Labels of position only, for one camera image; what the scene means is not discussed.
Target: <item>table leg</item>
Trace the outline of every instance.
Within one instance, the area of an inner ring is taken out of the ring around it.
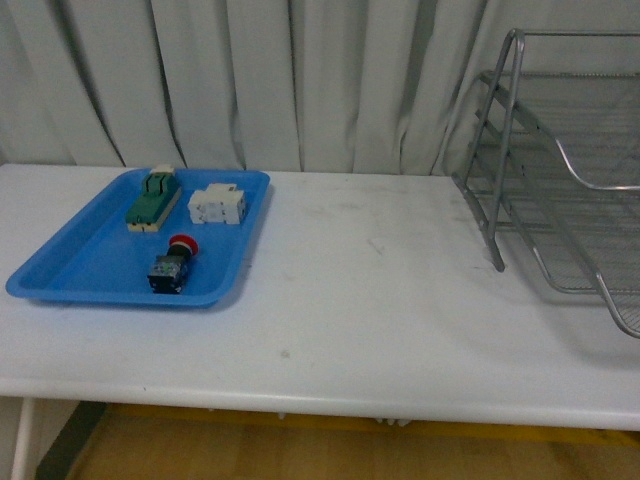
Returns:
[[[11,480],[33,480],[38,467],[44,400],[23,398]]]

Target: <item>metal frame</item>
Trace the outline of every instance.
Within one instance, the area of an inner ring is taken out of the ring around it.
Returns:
[[[519,29],[511,30],[505,37],[496,68],[492,72],[492,75],[487,76],[485,74],[481,77],[481,80],[488,84],[489,90],[482,109],[477,113],[479,124],[471,143],[471,154],[467,168],[462,176],[454,175],[454,181],[470,205],[491,254],[493,264],[498,271],[503,271],[505,268],[504,261],[496,243],[496,229],[499,224],[498,214],[500,207],[502,206],[509,215],[513,226],[516,227],[516,230],[521,234],[525,243],[536,257],[545,278],[554,288],[568,293],[599,293],[604,299],[616,325],[628,335],[640,338],[640,320],[634,319],[633,322],[627,321],[627,319],[621,314],[614,299],[616,295],[640,296],[640,285],[634,286],[633,289],[629,289],[628,291],[609,289],[608,283],[613,284],[615,282],[605,281],[601,268],[594,261],[589,251],[583,248],[579,237],[580,232],[573,231],[565,222],[562,215],[555,210],[553,201],[545,198],[543,188],[539,184],[539,180],[530,178],[526,173],[525,165],[516,159],[516,156],[512,151],[512,134],[514,133],[513,123],[514,119],[516,119],[518,123],[527,130],[531,138],[536,140],[538,145],[543,146],[550,155],[553,155],[556,159],[564,163],[566,173],[569,174],[576,183],[596,192],[605,192],[605,195],[609,192],[612,195],[615,195],[617,192],[633,192],[640,190],[640,185],[596,185],[580,178],[576,170],[573,168],[571,160],[568,158],[562,144],[554,136],[552,130],[542,124],[536,115],[532,111],[528,110],[525,105],[518,103],[518,88],[523,75],[522,65],[525,53],[525,39],[527,36],[640,37],[640,32],[558,32],[524,31]],[[514,50],[512,70],[510,72],[506,72],[505,65],[512,48]],[[500,84],[502,77],[506,75],[510,77],[508,89],[505,89]],[[576,76],[573,74],[546,75]],[[501,131],[495,128],[488,120],[489,113],[495,101],[498,101],[504,107],[504,118]],[[487,166],[484,165],[479,156],[483,133],[485,131],[489,132],[499,144],[499,153],[497,155],[497,166],[495,167],[495,172],[491,172]],[[474,165],[481,167],[486,180],[491,184],[491,199],[490,204],[486,209],[487,213],[485,213],[485,209],[483,209],[476,194],[469,186],[469,179]],[[554,282],[535,240],[529,234],[526,222],[522,221],[514,208],[513,203],[508,198],[508,193],[505,191],[505,176],[508,166],[510,166],[514,171],[522,172],[519,176],[522,178],[524,188],[535,200],[536,205],[548,220],[554,233],[562,239],[567,251],[570,253],[570,256],[580,267],[585,278],[589,280],[592,288],[564,288]],[[634,316],[640,316],[640,312],[638,312],[637,315],[634,312]]]

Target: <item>scuff mark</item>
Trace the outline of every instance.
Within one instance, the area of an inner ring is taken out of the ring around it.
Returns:
[[[371,247],[376,251],[376,253],[380,256],[384,255],[384,245],[376,245],[372,239],[367,238],[367,243],[371,245]]]

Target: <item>white electrical component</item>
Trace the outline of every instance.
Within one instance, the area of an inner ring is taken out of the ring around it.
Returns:
[[[206,190],[196,190],[189,200],[193,223],[227,223],[238,225],[247,210],[244,191],[233,183],[212,183]]]

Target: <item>electrical components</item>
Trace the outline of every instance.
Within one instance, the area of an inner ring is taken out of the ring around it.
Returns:
[[[196,190],[188,207],[193,223],[238,225],[247,211],[244,191],[234,183],[212,183],[206,190]]]
[[[125,216],[132,232],[157,232],[180,198],[175,169],[161,165],[142,181],[142,192]]]
[[[189,235],[171,237],[166,255],[156,257],[147,275],[153,293],[180,293],[187,280],[189,260],[197,253],[198,243]]]

